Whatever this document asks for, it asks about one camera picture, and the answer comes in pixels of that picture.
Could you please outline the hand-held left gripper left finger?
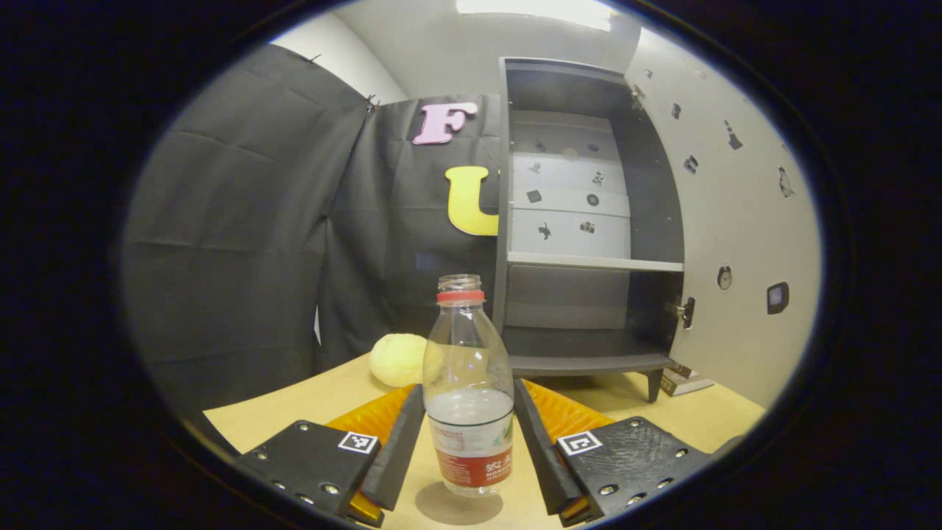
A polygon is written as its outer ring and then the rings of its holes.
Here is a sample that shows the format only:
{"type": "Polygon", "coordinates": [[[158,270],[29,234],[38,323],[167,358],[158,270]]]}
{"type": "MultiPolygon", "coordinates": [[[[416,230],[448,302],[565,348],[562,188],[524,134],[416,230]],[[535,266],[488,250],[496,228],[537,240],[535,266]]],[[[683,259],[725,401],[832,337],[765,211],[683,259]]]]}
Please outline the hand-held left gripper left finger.
{"type": "Polygon", "coordinates": [[[325,425],[294,420],[235,465],[304,509],[380,527],[396,509],[425,416],[422,386],[404,386],[325,425]]]}

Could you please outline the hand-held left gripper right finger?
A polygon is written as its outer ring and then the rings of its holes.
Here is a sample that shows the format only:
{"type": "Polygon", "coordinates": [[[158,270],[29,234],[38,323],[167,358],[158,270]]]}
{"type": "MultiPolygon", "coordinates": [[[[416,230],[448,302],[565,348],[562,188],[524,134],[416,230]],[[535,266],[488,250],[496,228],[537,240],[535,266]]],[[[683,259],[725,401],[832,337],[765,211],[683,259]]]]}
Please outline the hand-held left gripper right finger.
{"type": "Polygon", "coordinates": [[[646,418],[613,420],[522,378],[514,394],[546,511],[565,527],[636,509],[713,463],[646,418]]]}

